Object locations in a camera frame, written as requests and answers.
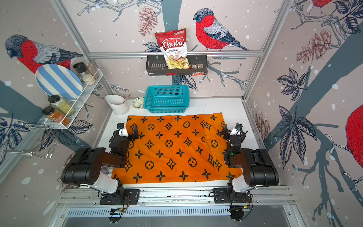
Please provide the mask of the orange patterned pillowcase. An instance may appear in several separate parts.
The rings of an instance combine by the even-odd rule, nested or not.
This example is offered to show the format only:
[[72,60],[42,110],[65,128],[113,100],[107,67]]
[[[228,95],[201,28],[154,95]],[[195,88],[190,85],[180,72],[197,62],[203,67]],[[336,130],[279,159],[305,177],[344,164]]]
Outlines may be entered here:
[[139,138],[129,143],[124,168],[112,178],[124,184],[186,183],[230,180],[243,174],[224,161],[227,141],[221,113],[187,116],[128,116],[129,133]]

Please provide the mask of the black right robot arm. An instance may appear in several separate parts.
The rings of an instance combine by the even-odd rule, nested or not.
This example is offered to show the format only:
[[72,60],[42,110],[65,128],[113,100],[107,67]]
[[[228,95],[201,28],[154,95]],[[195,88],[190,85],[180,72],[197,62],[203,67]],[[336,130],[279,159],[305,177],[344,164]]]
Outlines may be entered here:
[[227,141],[224,161],[229,168],[241,169],[243,174],[239,177],[230,177],[227,183],[227,197],[241,198],[249,191],[260,187],[277,186],[279,184],[278,172],[268,155],[266,149],[242,148],[246,138],[243,126],[236,123],[232,130],[223,126],[221,135]]

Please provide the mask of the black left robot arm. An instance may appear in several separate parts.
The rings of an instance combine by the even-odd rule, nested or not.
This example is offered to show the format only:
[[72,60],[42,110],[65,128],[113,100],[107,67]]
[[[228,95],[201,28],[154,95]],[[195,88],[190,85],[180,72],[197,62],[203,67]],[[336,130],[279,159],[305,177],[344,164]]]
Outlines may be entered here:
[[128,133],[124,123],[117,124],[117,130],[109,140],[110,152],[106,148],[80,148],[61,173],[61,181],[70,185],[83,185],[103,194],[103,199],[124,202],[125,192],[120,180],[102,172],[102,168],[130,167],[128,161],[130,144],[139,138],[137,125]]

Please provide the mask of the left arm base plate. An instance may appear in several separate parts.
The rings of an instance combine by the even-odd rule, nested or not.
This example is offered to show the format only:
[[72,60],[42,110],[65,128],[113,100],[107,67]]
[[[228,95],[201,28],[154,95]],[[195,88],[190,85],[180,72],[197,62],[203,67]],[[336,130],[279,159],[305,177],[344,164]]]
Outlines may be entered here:
[[140,189],[126,189],[123,195],[118,193],[102,194],[100,205],[136,205],[140,197]]

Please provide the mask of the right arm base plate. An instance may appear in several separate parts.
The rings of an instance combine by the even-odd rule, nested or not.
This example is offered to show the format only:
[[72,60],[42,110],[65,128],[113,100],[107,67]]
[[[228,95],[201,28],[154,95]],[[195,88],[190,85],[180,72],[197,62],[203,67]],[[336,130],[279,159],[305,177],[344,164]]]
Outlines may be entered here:
[[252,203],[252,196],[250,193],[236,193],[232,189],[227,189],[226,187],[214,188],[212,193],[216,204]]

